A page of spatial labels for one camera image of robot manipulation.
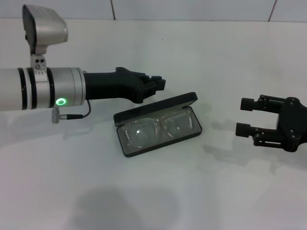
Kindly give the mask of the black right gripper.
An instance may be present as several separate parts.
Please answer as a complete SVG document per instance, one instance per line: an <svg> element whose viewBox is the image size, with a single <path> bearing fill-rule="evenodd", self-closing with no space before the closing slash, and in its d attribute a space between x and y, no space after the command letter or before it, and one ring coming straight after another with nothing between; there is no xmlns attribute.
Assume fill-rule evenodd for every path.
<svg viewBox="0 0 307 230"><path fill-rule="evenodd" d="M295 152L299 145L307 143L307 107L303 106L299 99L267 95L260 95L256 101L242 98L240 109L278 114L276 129L253 127L242 123L236 124L236 136L252 137L254 146Z"/></svg>

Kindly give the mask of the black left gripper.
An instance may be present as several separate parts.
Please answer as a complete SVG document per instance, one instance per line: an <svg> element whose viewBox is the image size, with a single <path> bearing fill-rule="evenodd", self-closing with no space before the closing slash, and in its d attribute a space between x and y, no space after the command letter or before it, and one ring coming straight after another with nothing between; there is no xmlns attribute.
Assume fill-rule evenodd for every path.
<svg viewBox="0 0 307 230"><path fill-rule="evenodd" d="M123 98L135 104L163 91L166 80L161 76L147 76L123 67L110 73L84 73L86 100Z"/></svg>

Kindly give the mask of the black glasses case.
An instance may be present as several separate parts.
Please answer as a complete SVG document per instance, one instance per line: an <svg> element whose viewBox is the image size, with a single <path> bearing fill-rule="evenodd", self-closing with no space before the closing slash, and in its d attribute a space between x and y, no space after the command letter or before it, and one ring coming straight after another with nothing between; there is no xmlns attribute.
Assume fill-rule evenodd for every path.
<svg viewBox="0 0 307 230"><path fill-rule="evenodd" d="M202 127L191 107L191 104L197 101L197 99L198 97L195 92L189 92L115 114L113 116L113 120L115 123L115 127L117 128L117 135L124 156L127 158L134 157L152 150L156 150L165 146L169 146L199 136L202 133ZM192 112L192 122L193 122L192 133L185 135L181 138L171 139L164 142L159 141L158 143L154 144L151 147L136 148L129 145L125 137L125 134L123 133L123 131L120 130L120 128L123 125L131 121L135 121L137 119L144 118L150 115L159 114L159 113L168 113L179 109L189 109Z"/></svg>

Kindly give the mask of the clear plastic glasses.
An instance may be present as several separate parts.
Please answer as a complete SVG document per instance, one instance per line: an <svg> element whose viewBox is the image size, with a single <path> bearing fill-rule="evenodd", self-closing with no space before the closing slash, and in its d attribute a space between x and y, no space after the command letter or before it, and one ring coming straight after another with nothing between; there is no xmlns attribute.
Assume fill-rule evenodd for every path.
<svg viewBox="0 0 307 230"><path fill-rule="evenodd" d="M120 128L130 146L151 147L159 141L168 141L191 134L193 130L192 112L179 109L159 113L131 121Z"/></svg>

